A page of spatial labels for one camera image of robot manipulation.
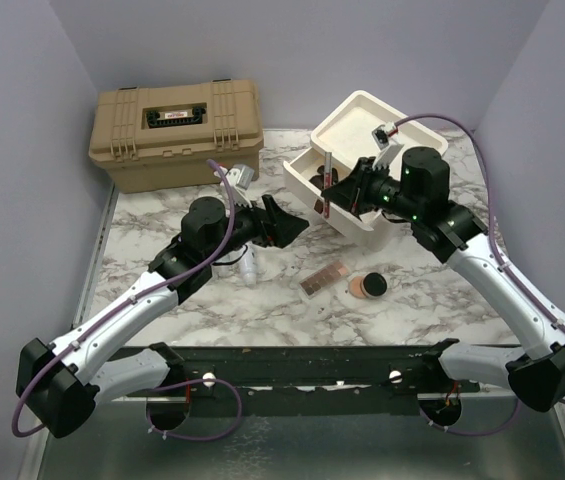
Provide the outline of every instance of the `white marble surface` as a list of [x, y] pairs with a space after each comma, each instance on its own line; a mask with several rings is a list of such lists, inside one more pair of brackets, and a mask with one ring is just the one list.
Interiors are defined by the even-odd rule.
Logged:
[[[445, 159], [452, 197], [484, 219], [486, 193], [468, 140], [454, 131]], [[154, 321], [130, 341], [147, 345], [404, 345], [448, 337], [472, 343], [507, 343], [514, 337], [482, 297], [455, 272], [417, 245], [406, 225], [383, 251], [355, 247], [284, 188], [282, 162], [309, 145], [309, 131], [270, 130], [261, 152], [261, 176], [252, 197], [272, 194], [278, 203], [308, 218], [311, 226], [284, 250], [257, 249], [261, 273], [254, 289], [238, 275], [214, 279], [176, 311]], [[220, 196], [219, 186], [121, 194], [104, 252], [91, 316], [130, 286], [180, 228], [188, 205], [201, 195]], [[342, 259], [355, 273], [377, 271], [389, 284], [379, 300], [358, 300], [340, 281], [310, 300], [299, 282]]]

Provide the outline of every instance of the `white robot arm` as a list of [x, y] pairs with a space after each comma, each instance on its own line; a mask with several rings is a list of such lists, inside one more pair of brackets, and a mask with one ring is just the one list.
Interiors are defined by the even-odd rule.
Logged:
[[[132, 357], [108, 360], [148, 323], [211, 279], [212, 252], [222, 257], [247, 244], [284, 248], [309, 225], [284, 212], [270, 195], [262, 197], [263, 208], [243, 203], [236, 201], [234, 227], [227, 233], [224, 204], [213, 197], [198, 198], [182, 219], [181, 233], [119, 298], [48, 345], [38, 339], [29, 342], [20, 353], [16, 412], [26, 404], [59, 438], [82, 425], [98, 403], [158, 387], [177, 363], [168, 348], [150, 346]], [[12, 426], [14, 434], [24, 436], [17, 418]]]
[[[373, 134], [381, 147], [391, 148], [382, 128]], [[382, 152], [383, 157], [393, 158]], [[511, 388], [527, 406], [549, 410], [565, 396], [565, 313], [500, 250], [491, 249], [486, 227], [468, 208], [449, 200], [449, 165], [437, 150], [407, 150], [400, 178], [389, 175], [388, 164], [378, 168], [375, 158], [363, 157], [347, 178], [322, 196], [352, 215], [381, 209], [409, 222], [418, 243], [475, 287], [518, 337], [521, 346], [514, 348], [451, 343], [438, 359], [449, 378]]]

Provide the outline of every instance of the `white bottle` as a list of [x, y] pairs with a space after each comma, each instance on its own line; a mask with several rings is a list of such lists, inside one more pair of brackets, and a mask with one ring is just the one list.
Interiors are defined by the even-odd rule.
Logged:
[[238, 262], [240, 268], [240, 275], [247, 287], [254, 287], [258, 281], [258, 264], [255, 260], [255, 251], [253, 244], [246, 244], [246, 252]]

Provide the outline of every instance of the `white plastic tray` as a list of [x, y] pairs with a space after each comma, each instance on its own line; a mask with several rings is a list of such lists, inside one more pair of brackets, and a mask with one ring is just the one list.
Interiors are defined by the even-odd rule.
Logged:
[[[405, 116], [370, 93], [361, 90], [353, 92], [313, 130], [311, 148], [295, 160], [284, 162], [286, 187], [312, 210], [320, 198], [320, 191], [309, 179], [317, 173], [320, 165], [324, 165], [324, 152], [332, 153], [333, 167], [338, 170], [340, 178], [344, 178], [359, 157], [376, 156], [380, 152], [371, 132], [381, 124], [395, 122]], [[389, 169], [391, 176], [396, 179], [400, 178], [404, 150], [425, 145], [444, 154], [448, 148], [443, 137], [418, 122], [409, 122], [400, 127], [396, 139], [404, 145]], [[396, 230], [394, 225], [384, 220], [381, 212], [367, 213], [358, 219], [333, 204], [326, 221], [357, 245], [374, 251], [382, 249], [391, 232]]]

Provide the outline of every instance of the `gray wall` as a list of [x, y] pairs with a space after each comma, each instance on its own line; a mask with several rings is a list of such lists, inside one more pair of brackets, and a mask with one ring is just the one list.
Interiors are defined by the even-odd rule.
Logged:
[[266, 126], [352, 91], [477, 126], [546, 0], [51, 0], [100, 90], [251, 77]]
[[0, 1], [0, 479], [26, 445], [9, 429], [19, 349], [69, 327], [107, 194], [85, 154], [95, 98], [48, 3]]
[[510, 254], [565, 310], [565, 2], [546, 7], [478, 135]]

